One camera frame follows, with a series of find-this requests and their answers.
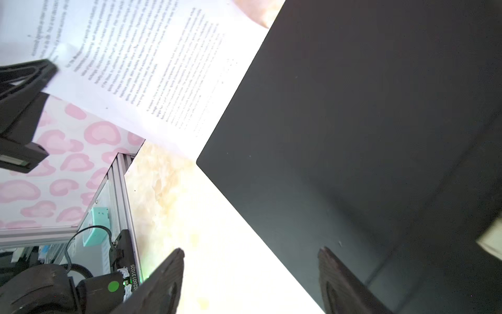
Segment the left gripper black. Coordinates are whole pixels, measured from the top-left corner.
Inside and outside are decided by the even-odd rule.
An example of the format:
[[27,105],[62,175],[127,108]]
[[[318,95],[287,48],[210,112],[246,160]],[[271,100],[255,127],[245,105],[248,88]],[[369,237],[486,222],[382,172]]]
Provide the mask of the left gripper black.
[[50,60],[1,66],[1,168],[34,170],[49,153],[33,142],[48,94],[42,91],[57,73]]

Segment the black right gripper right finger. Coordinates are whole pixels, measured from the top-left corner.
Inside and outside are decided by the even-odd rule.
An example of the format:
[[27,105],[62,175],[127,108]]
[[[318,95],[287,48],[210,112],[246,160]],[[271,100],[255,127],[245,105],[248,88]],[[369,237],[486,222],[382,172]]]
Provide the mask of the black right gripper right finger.
[[329,248],[318,252],[318,266],[326,313],[391,313]]

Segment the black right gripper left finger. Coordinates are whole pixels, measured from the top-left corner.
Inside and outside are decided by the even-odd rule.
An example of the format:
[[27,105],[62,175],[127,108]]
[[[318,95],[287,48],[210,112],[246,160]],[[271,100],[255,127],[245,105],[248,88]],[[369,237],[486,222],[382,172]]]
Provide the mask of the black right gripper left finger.
[[184,251],[175,249],[112,314],[175,314],[184,275]]

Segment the printed paper sheet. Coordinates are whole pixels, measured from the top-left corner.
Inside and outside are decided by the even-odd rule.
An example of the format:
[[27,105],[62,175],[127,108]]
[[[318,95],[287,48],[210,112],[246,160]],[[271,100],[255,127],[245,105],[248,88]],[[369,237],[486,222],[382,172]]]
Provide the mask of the printed paper sheet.
[[48,59],[48,94],[196,159],[282,5],[2,1],[1,64]]

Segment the blue and black file folder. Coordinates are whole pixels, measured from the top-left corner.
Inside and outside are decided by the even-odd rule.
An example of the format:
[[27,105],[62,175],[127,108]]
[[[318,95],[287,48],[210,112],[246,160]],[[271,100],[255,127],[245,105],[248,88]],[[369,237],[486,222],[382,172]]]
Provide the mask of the blue and black file folder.
[[197,165],[322,302],[500,313],[500,1],[287,1]]

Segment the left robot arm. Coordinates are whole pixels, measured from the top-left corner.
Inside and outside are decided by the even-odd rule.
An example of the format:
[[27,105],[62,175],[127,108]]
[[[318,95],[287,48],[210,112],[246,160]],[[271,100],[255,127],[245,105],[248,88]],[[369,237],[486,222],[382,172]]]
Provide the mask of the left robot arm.
[[[33,137],[48,98],[42,90],[57,70],[49,60],[1,68],[1,168],[28,174],[48,157]],[[100,229],[111,244],[108,274],[72,262],[31,266],[1,287],[1,312],[129,313],[124,304],[139,287],[131,234]]]

